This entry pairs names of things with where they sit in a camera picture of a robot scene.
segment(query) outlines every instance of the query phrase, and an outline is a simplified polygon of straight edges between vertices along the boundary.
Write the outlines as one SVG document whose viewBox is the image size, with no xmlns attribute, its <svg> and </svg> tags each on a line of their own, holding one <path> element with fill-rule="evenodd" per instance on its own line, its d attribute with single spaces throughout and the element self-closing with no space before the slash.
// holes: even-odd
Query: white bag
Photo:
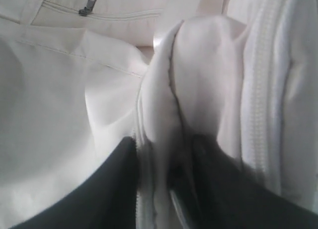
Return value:
<svg viewBox="0 0 318 229">
<path fill-rule="evenodd" d="M 135 46 L 152 46 L 156 19 L 167 0 L 0 0 L 0 16 L 36 26 L 87 28 Z"/>
<path fill-rule="evenodd" d="M 195 10 L 200 0 L 186 1 Z M 159 20 L 166 26 L 159 26 L 156 53 L 136 110 L 144 165 L 140 229 L 182 228 L 175 224 L 166 182 L 171 162 L 180 163 L 191 175 L 191 154 L 180 149 L 193 134 L 216 138 L 259 184 L 313 209 L 318 0 L 227 1 L 223 16 L 197 17 L 177 25 L 177 14 L 168 12 L 171 5 L 185 2 L 171 2 L 162 15 L 171 19 Z"/>
<path fill-rule="evenodd" d="M 72 192 L 131 134 L 147 66 L 121 40 L 0 19 L 0 229 Z"/>
</svg>

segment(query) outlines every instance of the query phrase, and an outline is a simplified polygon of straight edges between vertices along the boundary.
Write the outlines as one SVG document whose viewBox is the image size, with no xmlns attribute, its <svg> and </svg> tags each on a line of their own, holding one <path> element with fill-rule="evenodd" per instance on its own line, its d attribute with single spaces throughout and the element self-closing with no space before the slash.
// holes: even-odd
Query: pocket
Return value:
<svg viewBox="0 0 318 229">
<path fill-rule="evenodd" d="M 96 0 L 87 16 L 79 10 L 88 0 L 44 0 L 33 20 L 37 26 L 87 28 L 135 46 L 151 46 L 165 0 Z"/>
</svg>

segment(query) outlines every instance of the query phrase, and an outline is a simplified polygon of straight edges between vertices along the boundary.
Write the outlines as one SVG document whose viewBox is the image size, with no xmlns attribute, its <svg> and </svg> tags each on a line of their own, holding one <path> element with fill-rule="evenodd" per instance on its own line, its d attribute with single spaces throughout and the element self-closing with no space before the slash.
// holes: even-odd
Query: zipper pull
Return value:
<svg viewBox="0 0 318 229">
<path fill-rule="evenodd" d="M 88 0 L 87 5 L 84 7 L 84 9 L 79 10 L 80 16 L 87 16 L 88 14 L 91 14 L 91 12 L 94 9 L 94 5 L 97 0 Z"/>
</svg>

